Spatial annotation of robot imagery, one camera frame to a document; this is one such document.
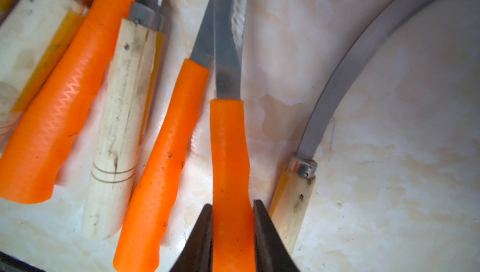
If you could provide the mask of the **orange handle sickle boxed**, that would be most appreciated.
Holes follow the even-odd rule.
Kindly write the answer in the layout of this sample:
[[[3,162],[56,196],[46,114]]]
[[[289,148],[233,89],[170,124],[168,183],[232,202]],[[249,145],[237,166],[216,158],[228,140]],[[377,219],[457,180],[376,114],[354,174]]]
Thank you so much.
[[[241,73],[248,0],[214,0],[213,271],[255,271]]]

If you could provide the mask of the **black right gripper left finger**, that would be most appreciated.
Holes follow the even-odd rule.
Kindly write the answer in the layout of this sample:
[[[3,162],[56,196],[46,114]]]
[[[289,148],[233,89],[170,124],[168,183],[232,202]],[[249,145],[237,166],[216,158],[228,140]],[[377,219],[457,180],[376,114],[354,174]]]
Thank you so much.
[[[212,211],[211,204],[203,206],[192,232],[170,272],[212,271]]]

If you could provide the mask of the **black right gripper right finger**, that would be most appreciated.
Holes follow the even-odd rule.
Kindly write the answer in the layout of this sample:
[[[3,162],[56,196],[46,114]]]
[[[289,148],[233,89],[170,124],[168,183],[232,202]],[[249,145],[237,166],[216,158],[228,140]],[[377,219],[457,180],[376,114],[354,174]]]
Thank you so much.
[[[253,212],[256,271],[299,272],[261,200],[254,200]]]

